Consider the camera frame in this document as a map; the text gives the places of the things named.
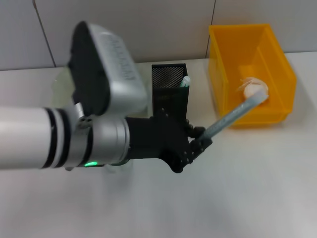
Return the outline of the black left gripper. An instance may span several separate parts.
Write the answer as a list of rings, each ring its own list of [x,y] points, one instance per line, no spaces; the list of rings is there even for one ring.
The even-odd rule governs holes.
[[[129,128],[129,148],[126,158],[161,159],[174,173],[183,172],[211,144],[210,138],[198,139],[203,126],[193,126],[189,120],[182,125],[165,112],[150,118],[126,118]],[[194,138],[189,143],[188,137]]]

